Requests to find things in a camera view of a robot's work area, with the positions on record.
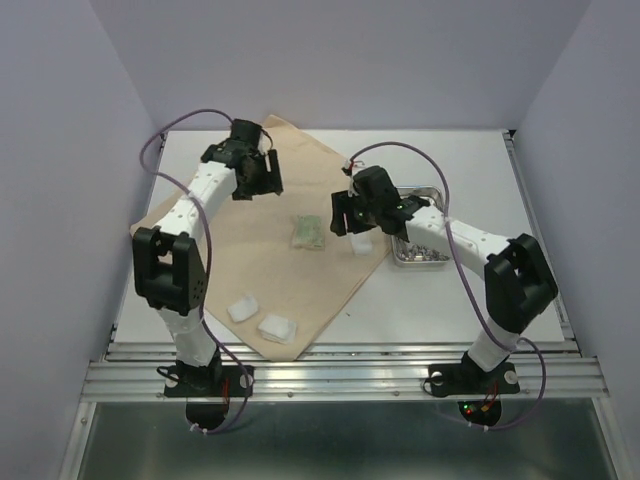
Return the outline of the stainless steel tray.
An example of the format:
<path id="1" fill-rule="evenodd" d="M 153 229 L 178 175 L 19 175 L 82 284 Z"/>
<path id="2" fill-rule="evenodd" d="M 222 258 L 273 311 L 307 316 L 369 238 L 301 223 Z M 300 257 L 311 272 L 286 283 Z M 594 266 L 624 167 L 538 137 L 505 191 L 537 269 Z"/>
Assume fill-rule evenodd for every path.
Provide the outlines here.
<path id="1" fill-rule="evenodd" d="M 409 196 L 420 197 L 435 206 L 443 209 L 443 198 L 440 190 L 434 186 L 401 186 L 398 188 L 402 198 Z M 437 250 L 429 249 L 413 243 L 405 242 L 396 237 L 390 238 L 392 257 L 400 268 L 425 270 L 444 267 L 450 258 Z"/>

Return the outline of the green printed gauze bag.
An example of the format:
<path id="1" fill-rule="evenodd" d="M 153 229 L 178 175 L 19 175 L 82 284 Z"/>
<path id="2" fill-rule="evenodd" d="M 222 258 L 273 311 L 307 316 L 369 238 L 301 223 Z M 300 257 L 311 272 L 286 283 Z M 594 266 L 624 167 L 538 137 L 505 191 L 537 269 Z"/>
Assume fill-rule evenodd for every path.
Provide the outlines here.
<path id="1" fill-rule="evenodd" d="M 298 216 L 291 246 L 297 249 L 323 250 L 325 236 L 321 217 L 317 215 Z"/>

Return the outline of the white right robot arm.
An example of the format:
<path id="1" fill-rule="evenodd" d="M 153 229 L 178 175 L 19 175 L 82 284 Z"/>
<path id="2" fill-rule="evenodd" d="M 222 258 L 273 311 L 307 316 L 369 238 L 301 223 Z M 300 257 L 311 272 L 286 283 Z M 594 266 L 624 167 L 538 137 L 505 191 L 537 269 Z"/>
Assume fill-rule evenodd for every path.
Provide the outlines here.
<path id="1" fill-rule="evenodd" d="M 515 349 L 534 318 L 556 299 L 558 286 L 539 242 L 523 233 L 508 238 L 445 214 L 444 206 L 416 195 L 401 196 L 385 169 L 355 174 L 348 190 L 331 194 L 330 230 L 338 236 L 374 228 L 404 242 L 450 257 L 459 274 L 484 281 L 488 317 L 460 366 L 463 384 L 482 390 Z"/>

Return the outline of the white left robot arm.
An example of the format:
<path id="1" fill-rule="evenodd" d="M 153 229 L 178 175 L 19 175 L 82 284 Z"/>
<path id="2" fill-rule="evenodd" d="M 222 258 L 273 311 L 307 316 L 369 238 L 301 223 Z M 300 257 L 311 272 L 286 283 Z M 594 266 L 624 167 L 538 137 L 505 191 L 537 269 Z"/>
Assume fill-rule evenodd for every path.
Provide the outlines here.
<path id="1" fill-rule="evenodd" d="M 269 137 L 261 125 L 234 119 L 229 136 L 201 155 L 189 184 L 154 171 L 181 196 L 159 221 L 138 227 L 132 237 L 135 291 L 163 319 L 177 365 L 190 367 L 188 382 L 202 394 L 215 392 L 223 373 L 213 363 L 219 344 L 204 320 L 213 259 L 209 223 L 227 199 L 283 193 L 277 151 L 262 146 Z"/>

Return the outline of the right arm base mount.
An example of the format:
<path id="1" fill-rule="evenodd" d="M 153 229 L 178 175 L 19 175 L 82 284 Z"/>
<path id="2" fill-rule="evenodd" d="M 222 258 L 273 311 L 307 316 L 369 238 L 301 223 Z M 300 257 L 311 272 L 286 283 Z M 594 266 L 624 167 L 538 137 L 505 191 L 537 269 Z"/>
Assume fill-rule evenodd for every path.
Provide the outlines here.
<path id="1" fill-rule="evenodd" d="M 436 363 L 427 368 L 422 390 L 434 398 L 460 396 L 458 410 L 472 426 L 496 427 L 502 415 L 501 395 L 516 395 L 520 385 L 515 366 L 503 360 L 490 372 L 477 366 L 467 353 L 459 362 Z"/>

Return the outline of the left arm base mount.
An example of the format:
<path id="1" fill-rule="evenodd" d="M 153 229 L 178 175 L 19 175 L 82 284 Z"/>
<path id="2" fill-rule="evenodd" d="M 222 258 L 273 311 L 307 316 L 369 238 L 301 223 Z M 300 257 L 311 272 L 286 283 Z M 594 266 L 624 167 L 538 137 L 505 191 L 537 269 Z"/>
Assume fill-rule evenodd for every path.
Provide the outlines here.
<path id="1" fill-rule="evenodd" d="M 156 373 L 164 380 L 163 396 L 186 400 L 189 427 L 203 435 L 230 431 L 253 395 L 255 368 L 242 362 L 224 365 L 220 351 L 206 366 L 176 360 L 173 365 L 158 366 Z"/>

